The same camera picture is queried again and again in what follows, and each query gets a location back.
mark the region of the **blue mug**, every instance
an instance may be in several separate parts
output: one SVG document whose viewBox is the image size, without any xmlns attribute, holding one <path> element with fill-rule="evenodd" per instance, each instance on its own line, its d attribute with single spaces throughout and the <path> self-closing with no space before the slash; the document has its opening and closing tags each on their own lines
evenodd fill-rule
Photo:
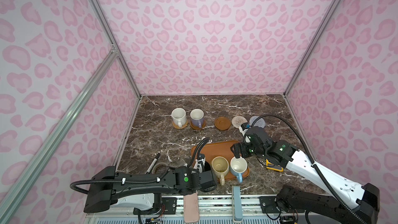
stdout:
<svg viewBox="0 0 398 224">
<path fill-rule="evenodd" d="M 234 176 L 236 176 L 238 182 L 241 183 L 243 179 L 242 174 L 245 173 L 245 171 L 248 169 L 248 164 L 246 160 L 242 157 L 240 158 L 233 157 L 229 164 L 231 167 L 230 172 Z"/>
<path fill-rule="evenodd" d="M 201 109 L 193 109 L 191 111 L 191 122 L 193 126 L 201 129 L 205 122 L 205 113 Z"/>
</svg>

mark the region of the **mug rim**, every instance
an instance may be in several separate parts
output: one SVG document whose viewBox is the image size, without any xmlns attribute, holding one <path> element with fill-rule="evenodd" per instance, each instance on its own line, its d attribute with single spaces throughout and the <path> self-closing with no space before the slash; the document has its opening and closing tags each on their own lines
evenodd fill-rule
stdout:
<svg viewBox="0 0 398 224">
<path fill-rule="evenodd" d="M 180 118 L 174 117 L 174 116 L 173 116 L 173 112 L 174 112 L 175 110 L 180 110 L 180 109 L 182 109 L 182 110 L 184 111 L 184 116 L 182 116 L 182 117 L 180 117 Z M 187 113 L 185 112 L 185 109 L 184 109 L 184 108 L 177 107 L 177 108 L 175 108 L 175 109 L 172 110 L 172 114 L 171 114 L 171 115 L 172 115 L 172 118 L 181 119 L 181 118 L 183 118 L 183 117 L 186 117 L 186 116 L 187 116 Z"/>
<path fill-rule="evenodd" d="M 245 167 L 245 169 L 243 170 L 243 171 L 236 171 L 233 167 L 232 167 L 232 160 L 238 160 L 238 159 L 243 159 L 245 162 L 246 162 L 246 167 Z M 231 166 L 231 169 L 234 171 L 234 172 L 236 172 L 236 173 L 243 173 L 243 172 L 245 172 L 247 169 L 248 169 L 248 163 L 247 163 L 247 161 L 246 161 L 246 159 L 244 159 L 243 157 L 239 157 L 239 158 L 236 158 L 236 157 L 233 157 L 232 159 L 231 159 L 231 161 L 230 161 L 230 166 Z"/>
<path fill-rule="evenodd" d="M 226 161 L 226 164 L 227 164 L 227 168 L 226 168 L 223 172 L 216 171 L 216 170 L 214 169 L 214 167 L 213 167 L 213 161 L 214 161 L 216 158 L 219 158 L 219 157 L 223 158 L 223 159 Z M 225 157 L 218 156 L 218 157 L 213 158 L 213 160 L 211 161 L 211 167 L 212 167 L 213 170 L 215 170 L 215 171 L 218 172 L 218 173 L 225 173 L 225 172 L 229 169 L 229 163 L 228 163 L 228 160 L 227 160 Z"/>
<path fill-rule="evenodd" d="M 192 117 L 192 112 L 193 112 L 193 111 L 195 111 L 195 110 L 199 110 L 199 111 L 201 111 L 201 112 L 202 112 L 202 116 L 201 116 L 200 118 L 194 118 L 194 117 Z M 203 112 L 203 110 L 202 110 L 202 109 L 195 108 L 195 109 L 193 109 L 193 110 L 191 111 L 191 113 L 190 113 L 189 115 L 190 115 L 190 117 L 191 117 L 192 119 L 194 119 L 194 120 L 198 121 L 198 120 L 201 120 L 201 119 L 202 119 L 202 118 L 205 116 L 205 112 Z"/>
</svg>

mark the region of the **tray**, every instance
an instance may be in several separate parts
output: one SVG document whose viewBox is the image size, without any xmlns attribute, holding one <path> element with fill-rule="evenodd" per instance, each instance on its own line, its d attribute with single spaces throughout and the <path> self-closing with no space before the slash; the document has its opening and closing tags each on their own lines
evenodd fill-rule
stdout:
<svg viewBox="0 0 398 224">
<path fill-rule="evenodd" d="M 239 143 L 237 140 L 230 140 L 230 141 L 224 141 L 224 142 L 218 142 L 218 143 L 211 143 L 211 144 L 206 144 L 200 153 L 204 154 L 206 157 L 206 161 L 211 164 L 211 161 L 215 157 L 225 157 L 229 162 L 231 159 L 234 157 L 234 154 L 231 151 L 231 146 L 235 143 Z M 193 154 L 193 151 L 195 150 L 196 146 L 192 147 L 191 149 L 191 156 Z M 242 174 L 242 177 L 247 177 L 249 175 L 249 167 L 245 171 L 245 173 Z M 231 172 L 228 172 L 228 174 L 225 176 L 225 180 L 232 180 L 236 179 L 236 176 L 234 176 Z"/>
</svg>

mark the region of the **round coaster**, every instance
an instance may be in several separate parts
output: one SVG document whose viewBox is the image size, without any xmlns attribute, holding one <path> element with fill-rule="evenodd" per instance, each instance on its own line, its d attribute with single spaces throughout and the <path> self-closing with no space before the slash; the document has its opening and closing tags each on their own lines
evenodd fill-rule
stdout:
<svg viewBox="0 0 398 224">
<path fill-rule="evenodd" d="M 199 127 L 196 127 L 196 126 L 194 126 L 194 125 L 192 124 L 192 121 L 191 121 L 191 127 L 192 127 L 192 129 L 194 129 L 194 130 L 200 130 L 200 129 L 203 129 L 205 126 L 206 126 L 206 120 L 203 122 L 203 124 L 202 124 L 202 128 L 199 128 Z"/>
<path fill-rule="evenodd" d="M 220 131 L 225 131 L 231 126 L 231 121 L 227 117 L 218 117 L 214 120 L 214 125 Z"/>
<path fill-rule="evenodd" d="M 243 123 L 246 123 L 248 120 L 245 118 L 245 117 L 242 117 L 242 116 L 235 116 L 233 119 L 232 119 L 232 125 L 235 127 L 235 128 L 239 128 Z"/>
<path fill-rule="evenodd" d="M 250 126 L 258 117 L 259 116 L 253 116 L 250 118 L 250 120 L 249 120 Z M 257 122 L 254 124 L 254 126 L 264 128 L 264 127 L 266 127 L 266 121 L 263 118 L 261 118 L 261 119 L 257 120 Z"/>
<path fill-rule="evenodd" d="M 187 126 L 188 126 L 188 121 L 187 121 L 182 127 L 177 126 L 177 125 L 173 122 L 173 127 L 176 128 L 176 129 L 183 129 L 183 128 L 187 127 Z"/>
</svg>

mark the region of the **wall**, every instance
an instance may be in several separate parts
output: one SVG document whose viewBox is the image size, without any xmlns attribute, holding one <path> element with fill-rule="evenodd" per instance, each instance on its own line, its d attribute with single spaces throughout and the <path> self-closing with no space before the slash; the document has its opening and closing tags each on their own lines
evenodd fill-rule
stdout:
<svg viewBox="0 0 398 224">
<path fill-rule="evenodd" d="M 142 94 L 280 93 L 331 0 L 99 0 Z"/>
<path fill-rule="evenodd" d="M 318 161 L 381 191 L 398 220 L 398 2 L 344 0 L 289 101 Z"/>
<path fill-rule="evenodd" d="M 0 0 L 0 200 L 109 52 L 87 0 Z"/>
<path fill-rule="evenodd" d="M 108 70 L 84 110 L 28 193 L 11 224 L 81 223 L 85 195 L 69 188 L 115 160 L 137 99 L 118 61 Z"/>
</svg>

